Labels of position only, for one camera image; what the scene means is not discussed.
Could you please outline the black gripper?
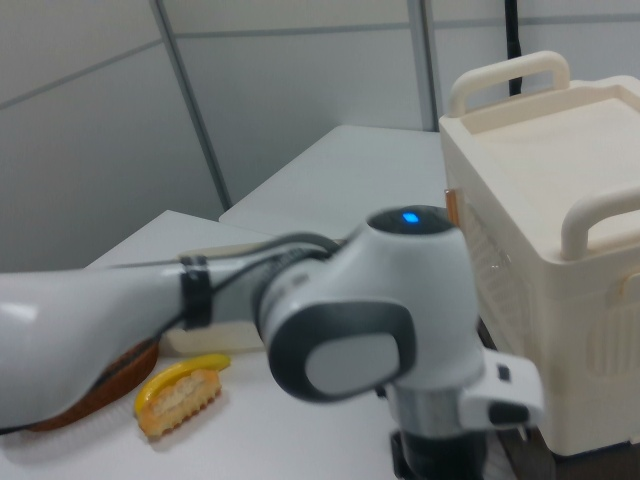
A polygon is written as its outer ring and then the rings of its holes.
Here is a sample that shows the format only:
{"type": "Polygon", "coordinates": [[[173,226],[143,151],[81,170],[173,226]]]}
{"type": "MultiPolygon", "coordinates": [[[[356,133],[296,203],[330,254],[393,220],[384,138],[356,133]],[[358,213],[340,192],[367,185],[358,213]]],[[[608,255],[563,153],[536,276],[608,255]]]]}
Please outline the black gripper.
{"type": "Polygon", "coordinates": [[[487,459],[484,432],[428,439],[398,430],[391,434],[390,445],[397,479],[483,479],[487,459]]]}

